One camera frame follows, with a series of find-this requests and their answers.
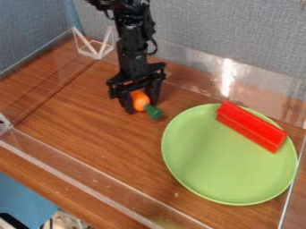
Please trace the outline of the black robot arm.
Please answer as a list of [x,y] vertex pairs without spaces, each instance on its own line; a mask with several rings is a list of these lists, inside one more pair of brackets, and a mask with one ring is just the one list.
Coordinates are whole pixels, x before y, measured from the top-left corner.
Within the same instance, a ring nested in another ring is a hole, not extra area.
[[157,51],[148,51],[148,42],[157,47],[153,39],[155,22],[151,16],[149,0],[85,0],[108,19],[115,22],[119,40],[116,42],[119,73],[107,80],[108,97],[116,98],[125,112],[132,114],[131,92],[144,89],[156,104],[163,80],[165,63],[147,61],[147,56]]

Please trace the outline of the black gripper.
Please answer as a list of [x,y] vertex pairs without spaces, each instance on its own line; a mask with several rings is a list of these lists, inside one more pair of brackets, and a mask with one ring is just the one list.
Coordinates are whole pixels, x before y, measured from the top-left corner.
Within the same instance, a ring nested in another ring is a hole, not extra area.
[[119,73],[107,80],[108,96],[119,98],[125,112],[135,113],[129,91],[145,88],[145,94],[155,105],[159,101],[163,80],[165,78],[165,63],[147,62],[145,51],[128,52],[117,49]]

